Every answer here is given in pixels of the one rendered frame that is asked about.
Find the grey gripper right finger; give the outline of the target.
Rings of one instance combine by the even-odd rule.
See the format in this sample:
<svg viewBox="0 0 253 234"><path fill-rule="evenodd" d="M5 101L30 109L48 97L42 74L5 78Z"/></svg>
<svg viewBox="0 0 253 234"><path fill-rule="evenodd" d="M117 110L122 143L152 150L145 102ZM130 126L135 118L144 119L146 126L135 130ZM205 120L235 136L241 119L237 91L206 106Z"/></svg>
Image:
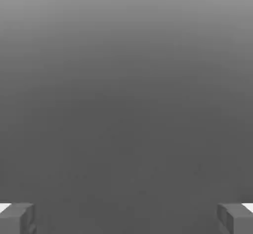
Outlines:
<svg viewBox="0 0 253 234"><path fill-rule="evenodd" d="M219 203L220 234L253 234L253 203Z"/></svg>

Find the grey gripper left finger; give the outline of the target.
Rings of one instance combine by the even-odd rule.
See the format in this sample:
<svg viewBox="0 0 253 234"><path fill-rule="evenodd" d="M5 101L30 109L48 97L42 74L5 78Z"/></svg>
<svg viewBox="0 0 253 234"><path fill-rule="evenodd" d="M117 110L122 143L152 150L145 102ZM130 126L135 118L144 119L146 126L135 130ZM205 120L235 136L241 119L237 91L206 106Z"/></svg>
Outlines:
<svg viewBox="0 0 253 234"><path fill-rule="evenodd" d="M37 234L33 203L0 203L0 234Z"/></svg>

